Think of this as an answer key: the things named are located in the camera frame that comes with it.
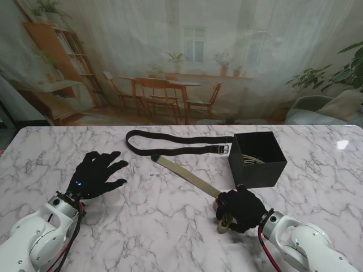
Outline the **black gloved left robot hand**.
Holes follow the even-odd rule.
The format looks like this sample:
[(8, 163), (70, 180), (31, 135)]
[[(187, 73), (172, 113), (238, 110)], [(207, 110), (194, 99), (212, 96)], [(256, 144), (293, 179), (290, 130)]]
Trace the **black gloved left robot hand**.
[(93, 199), (104, 193), (111, 192), (126, 183), (120, 178), (109, 182), (108, 179), (118, 170), (128, 166), (128, 162), (115, 159), (121, 152), (114, 151), (110, 154), (100, 154), (96, 151), (88, 152), (70, 180), (66, 195), (74, 200)]

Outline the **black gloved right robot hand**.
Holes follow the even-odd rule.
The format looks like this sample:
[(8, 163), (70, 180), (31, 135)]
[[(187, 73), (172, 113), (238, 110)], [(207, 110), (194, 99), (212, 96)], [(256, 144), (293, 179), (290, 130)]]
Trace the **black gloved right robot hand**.
[(237, 222), (231, 223), (230, 229), (238, 233), (257, 227), (268, 214), (262, 201), (243, 185), (220, 193), (217, 203), (216, 218), (222, 220), (225, 214), (231, 215)]

